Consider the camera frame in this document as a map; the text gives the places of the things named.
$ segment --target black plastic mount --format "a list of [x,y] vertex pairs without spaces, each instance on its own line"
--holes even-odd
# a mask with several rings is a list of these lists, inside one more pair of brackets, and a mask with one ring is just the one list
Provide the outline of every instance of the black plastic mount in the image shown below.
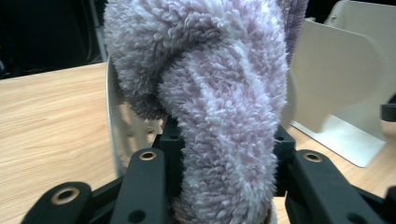
[[[295,150],[294,139],[276,132],[276,196],[286,195],[290,223],[396,223],[396,188],[385,199],[351,186],[332,162],[312,150]],[[127,173],[91,191],[64,183],[46,192],[22,223],[173,223],[169,202],[181,191],[184,142],[169,119],[152,148],[137,151]]]

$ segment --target metal grommet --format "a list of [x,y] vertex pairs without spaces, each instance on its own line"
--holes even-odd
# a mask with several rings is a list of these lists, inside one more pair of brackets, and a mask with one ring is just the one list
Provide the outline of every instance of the metal grommet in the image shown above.
[[74,187],[67,187],[58,190],[51,198],[51,202],[56,205],[70,203],[79,195],[79,189]]
[[319,155],[317,155],[315,153],[311,153],[311,152],[305,153],[304,154],[304,158],[306,160],[312,161],[312,162],[321,162],[321,161],[323,161],[323,159]]
[[139,159],[142,161],[152,161],[156,157],[157,157],[157,153],[155,153],[153,151],[145,151],[145,152],[140,153],[140,155],[139,155]]

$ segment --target lavender fleece fabric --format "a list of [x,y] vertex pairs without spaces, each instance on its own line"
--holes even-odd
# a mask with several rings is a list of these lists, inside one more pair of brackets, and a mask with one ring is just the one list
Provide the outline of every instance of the lavender fleece fabric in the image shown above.
[[186,142],[173,201],[180,223],[254,224],[267,216],[287,51],[301,24],[290,19],[295,2],[108,1],[107,50],[132,110],[142,119],[177,118]]

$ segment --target fuzzy fabric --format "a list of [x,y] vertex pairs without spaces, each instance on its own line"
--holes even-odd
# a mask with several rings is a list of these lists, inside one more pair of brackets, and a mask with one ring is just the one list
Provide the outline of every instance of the fuzzy fabric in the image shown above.
[[293,48],[285,30],[300,24],[288,19],[294,2],[108,1],[107,50],[132,110],[142,119],[177,118],[186,142],[173,201],[180,223],[267,216]]

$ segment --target wooden table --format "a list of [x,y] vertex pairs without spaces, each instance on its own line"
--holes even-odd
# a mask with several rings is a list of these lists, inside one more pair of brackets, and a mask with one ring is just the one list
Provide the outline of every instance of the wooden table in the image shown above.
[[[97,189],[116,176],[106,120],[106,65],[0,81],[0,223],[19,223],[48,189],[83,181]],[[358,168],[294,128],[297,148],[327,155],[351,184],[384,196],[396,185],[396,148]],[[394,125],[389,141],[396,142]],[[288,223],[276,199],[279,223]]]

